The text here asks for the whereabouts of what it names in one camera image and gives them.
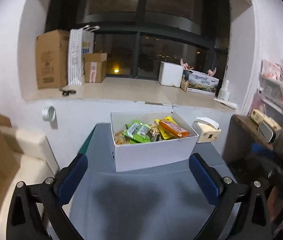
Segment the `orange flying cake pack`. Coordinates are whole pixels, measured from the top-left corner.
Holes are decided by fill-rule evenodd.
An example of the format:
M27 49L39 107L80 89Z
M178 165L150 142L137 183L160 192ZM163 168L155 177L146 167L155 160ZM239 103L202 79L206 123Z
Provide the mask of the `orange flying cake pack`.
M180 127L178 124L169 120L161 120L159 126L166 132L170 133L176 138L185 138L190 135L190 132Z

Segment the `yellow snack pouch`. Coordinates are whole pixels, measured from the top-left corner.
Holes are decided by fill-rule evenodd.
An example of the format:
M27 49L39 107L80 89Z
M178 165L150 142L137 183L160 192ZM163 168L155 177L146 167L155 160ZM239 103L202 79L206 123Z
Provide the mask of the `yellow snack pouch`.
M164 120L166 121L171 121L173 122L174 124L176 123L171 116L167 116L166 118L164 118ZM169 140L169 139L175 139L175 137L170 134L169 132L165 131L160 125L159 125L159 122L160 120L159 119L156 119L155 120L155 123L158 125L158 129L161 133L161 136L163 137L164 140Z

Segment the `green wet wipes pack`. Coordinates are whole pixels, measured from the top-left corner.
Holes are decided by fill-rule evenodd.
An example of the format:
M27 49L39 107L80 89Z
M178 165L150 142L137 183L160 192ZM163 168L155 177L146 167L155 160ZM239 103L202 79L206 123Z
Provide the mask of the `green wet wipes pack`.
M131 124L126 124L126 129L123 131L123 135L137 143L150 142L148 136L151 127L141 121L134 120Z

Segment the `illustrated chips bag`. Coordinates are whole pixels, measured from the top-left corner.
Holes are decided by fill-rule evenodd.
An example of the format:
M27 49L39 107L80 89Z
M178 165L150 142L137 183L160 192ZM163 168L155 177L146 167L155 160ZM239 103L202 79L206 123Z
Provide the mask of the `illustrated chips bag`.
M124 145L126 143L126 138L124 136L124 131L120 131L114 134L114 141L116 145Z

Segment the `white alarm clock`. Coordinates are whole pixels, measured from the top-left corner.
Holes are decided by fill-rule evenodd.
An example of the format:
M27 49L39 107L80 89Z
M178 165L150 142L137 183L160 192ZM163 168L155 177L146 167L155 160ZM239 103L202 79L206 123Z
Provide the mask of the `white alarm clock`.
M269 124L265 123L264 121L261 122L258 126L257 131L264 137L267 143L273 143L276 138L276 133L274 130L269 126Z

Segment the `brown side shelf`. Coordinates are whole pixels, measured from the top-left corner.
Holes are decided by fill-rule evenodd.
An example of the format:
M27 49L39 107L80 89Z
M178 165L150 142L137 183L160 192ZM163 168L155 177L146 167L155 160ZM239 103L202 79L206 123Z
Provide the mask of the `brown side shelf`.
M257 124L250 117L232 115L222 155L227 164L245 158L250 153L253 143L261 144L270 150L273 149L273 144L267 143L257 128Z

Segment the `tissue paper pack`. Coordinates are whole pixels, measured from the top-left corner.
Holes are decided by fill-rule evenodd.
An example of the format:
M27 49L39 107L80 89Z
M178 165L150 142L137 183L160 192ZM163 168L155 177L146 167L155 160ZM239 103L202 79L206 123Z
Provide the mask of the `tissue paper pack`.
M207 117L197 117L192 127L198 134L197 143L214 142L221 133L219 123Z

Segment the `white storage box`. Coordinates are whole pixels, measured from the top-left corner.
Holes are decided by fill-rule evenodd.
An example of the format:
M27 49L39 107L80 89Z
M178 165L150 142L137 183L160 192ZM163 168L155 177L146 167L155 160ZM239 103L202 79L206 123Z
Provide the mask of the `white storage box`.
M110 114L110 128L112 135L123 131L125 125L138 120L152 124L156 119L171 116L173 120L190 135L182 139L162 140L137 144L117 145L113 142L113 156L116 172L128 172L167 165L184 161L189 158L197 143L198 133L176 112L112 112Z

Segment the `white tape roll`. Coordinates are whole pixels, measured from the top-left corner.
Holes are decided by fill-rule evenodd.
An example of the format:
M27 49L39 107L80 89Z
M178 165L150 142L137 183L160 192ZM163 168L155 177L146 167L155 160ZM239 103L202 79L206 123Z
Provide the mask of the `white tape roll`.
M42 118L44 121L53 122L56 119L54 106L45 106L42 110Z

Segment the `clear drawer organizer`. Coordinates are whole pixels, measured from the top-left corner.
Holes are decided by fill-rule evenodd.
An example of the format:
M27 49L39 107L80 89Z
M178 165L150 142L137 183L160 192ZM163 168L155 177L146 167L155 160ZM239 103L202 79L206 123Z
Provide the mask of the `clear drawer organizer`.
M283 65L262 60L249 114L255 109L283 125Z

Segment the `white plastic bottle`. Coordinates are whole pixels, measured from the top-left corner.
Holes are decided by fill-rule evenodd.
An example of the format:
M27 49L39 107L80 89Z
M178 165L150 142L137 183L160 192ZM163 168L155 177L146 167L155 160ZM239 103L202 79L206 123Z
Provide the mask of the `white plastic bottle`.
M228 101L229 100L229 96L230 96L230 92L228 90L229 88L229 80L225 79L222 83L222 87L219 90L218 93L218 99L219 100L223 100L223 101Z

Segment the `black scissors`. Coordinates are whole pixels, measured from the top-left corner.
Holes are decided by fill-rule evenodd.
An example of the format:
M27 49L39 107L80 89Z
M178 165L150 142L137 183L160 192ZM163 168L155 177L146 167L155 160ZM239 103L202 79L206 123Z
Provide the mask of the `black scissors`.
M69 96L71 94L76 94L76 90L74 89L60 89L62 96Z

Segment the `white foam box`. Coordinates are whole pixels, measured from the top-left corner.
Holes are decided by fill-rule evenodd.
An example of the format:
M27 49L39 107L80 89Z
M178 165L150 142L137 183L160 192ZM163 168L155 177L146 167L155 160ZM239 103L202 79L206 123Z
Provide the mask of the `white foam box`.
M161 62L158 81L162 86L179 88L184 68L181 65Z

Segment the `small open cardboard box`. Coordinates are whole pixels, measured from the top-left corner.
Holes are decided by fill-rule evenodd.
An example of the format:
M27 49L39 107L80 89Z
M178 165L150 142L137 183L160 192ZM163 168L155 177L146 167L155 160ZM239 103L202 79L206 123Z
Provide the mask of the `small open cardboard box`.
M107 53L84 54L85 83L101 83L107 74Z

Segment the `tall cardboard box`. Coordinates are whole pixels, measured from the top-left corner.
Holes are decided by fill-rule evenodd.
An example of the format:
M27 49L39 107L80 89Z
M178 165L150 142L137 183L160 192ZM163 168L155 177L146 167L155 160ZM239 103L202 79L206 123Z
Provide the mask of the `tall cardboard box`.
M58 88L67 85L68 44L69 32L65 30L54 30L37 37L37 88Z

